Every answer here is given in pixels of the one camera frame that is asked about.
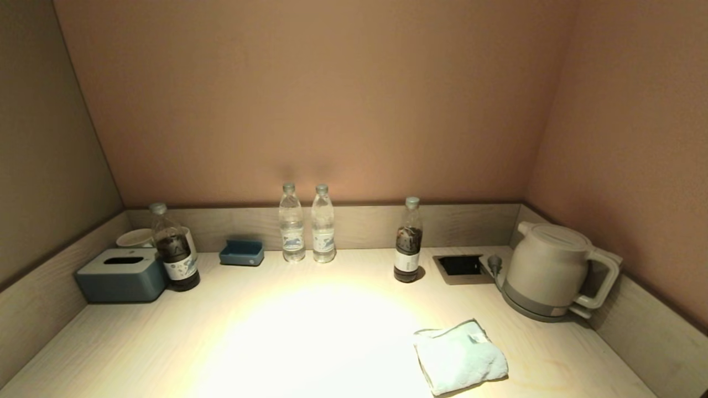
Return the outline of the light blue-grey cleaning cloth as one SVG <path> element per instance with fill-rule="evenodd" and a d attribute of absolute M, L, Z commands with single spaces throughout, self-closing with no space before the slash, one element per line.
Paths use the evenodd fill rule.
<path fill-rule="evenodd" d="M 412 339 L 420 370 L 434 396 L 508 377 L 506 356 L 476 319 L 450 328 L 423 328 Z"/>

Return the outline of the clear water bottle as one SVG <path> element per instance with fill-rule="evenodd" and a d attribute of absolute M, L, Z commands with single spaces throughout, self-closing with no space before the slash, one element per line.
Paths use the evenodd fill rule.
<path fill-rule="evenodd" d="M 331 262 L 336 255 L 335 211 L 329 196 L 329 187 L 319 184 L 311 207 L 313 258 L 318 263 Z"/>
<path fill-rule="evenodd" d="M 284 259 L 289 263 L 303 260 L 305 255 L 303 207 L 296 195 L 294 183 L 283 184 L 278 216 Z"/>

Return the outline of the dark tea bottle white label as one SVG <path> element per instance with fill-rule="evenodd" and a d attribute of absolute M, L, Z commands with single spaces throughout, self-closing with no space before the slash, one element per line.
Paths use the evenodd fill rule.
<path fill-rule="evenodd" d="M 414 282 L 418 277 L 418 262 L 423 241 L 423 224 L 419 207 L 418 197 L 405 199 L 405 211 L 396 233 L 394 277 L 404 283 Z"/>

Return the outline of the small blue tray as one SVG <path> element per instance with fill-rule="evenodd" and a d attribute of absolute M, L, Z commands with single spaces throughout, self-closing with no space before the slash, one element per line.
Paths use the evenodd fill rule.
<path fill-rule="evenodd" d="M 264 259 L 264 247 L 261 241 L 227 240 L 226 246 L 219 253 L 220 264 L 258 266 Z"/>

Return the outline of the recessed black power socket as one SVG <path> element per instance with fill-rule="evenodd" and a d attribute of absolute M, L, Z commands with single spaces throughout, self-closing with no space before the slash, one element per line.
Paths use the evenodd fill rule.
<path fill-rule="evenodd" d="M 447 285 L 492 285 L 494 278 L 482 258 L 481 254 L 435 255 L 433 261 Z"/>

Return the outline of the dark drink bottle patterned label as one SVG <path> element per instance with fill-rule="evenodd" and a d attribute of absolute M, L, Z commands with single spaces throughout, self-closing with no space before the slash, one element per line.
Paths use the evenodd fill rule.
<path fill-rule="evenodd" d="M 166 204 L 149 205 L 152 214 L 153 242 L 170 280 L 171 288 L 184 292 L 200 284 L 200 274 L 187 232 L 182 224 L 169 214 Z"/>

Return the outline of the beige electric kettle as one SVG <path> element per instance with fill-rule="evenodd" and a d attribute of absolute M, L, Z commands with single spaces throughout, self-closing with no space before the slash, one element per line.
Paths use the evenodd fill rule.
<path fill-rule="evenodd" d="M 621 270 L 622 257 L 595 247 L 583 234 L 549 223 L 520 222 L 523 236 L 514 249 L 502 288 L 513 302 L 539 315 L 572 312 L 589 320 L 604 304 Z M 589 263 L 607 269 L 597 293 L 581 293 Z"/>

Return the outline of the white ceramic cup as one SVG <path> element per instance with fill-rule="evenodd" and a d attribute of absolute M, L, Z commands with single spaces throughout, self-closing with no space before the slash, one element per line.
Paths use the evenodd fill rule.
<path fill-rule="evenodd" d="M 149 228 L 131 230 L 116 239 L 119 248 L 154 248 L 153 232 Z"/>

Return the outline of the blue-grey tissue box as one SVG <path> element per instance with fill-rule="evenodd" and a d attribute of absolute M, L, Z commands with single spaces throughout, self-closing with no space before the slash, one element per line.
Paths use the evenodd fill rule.
<path fill-rule="evenodd" d="M 107 249 L 73 276 L 90 304 L 153 302 L 169 282 L 154 248 Z"/>

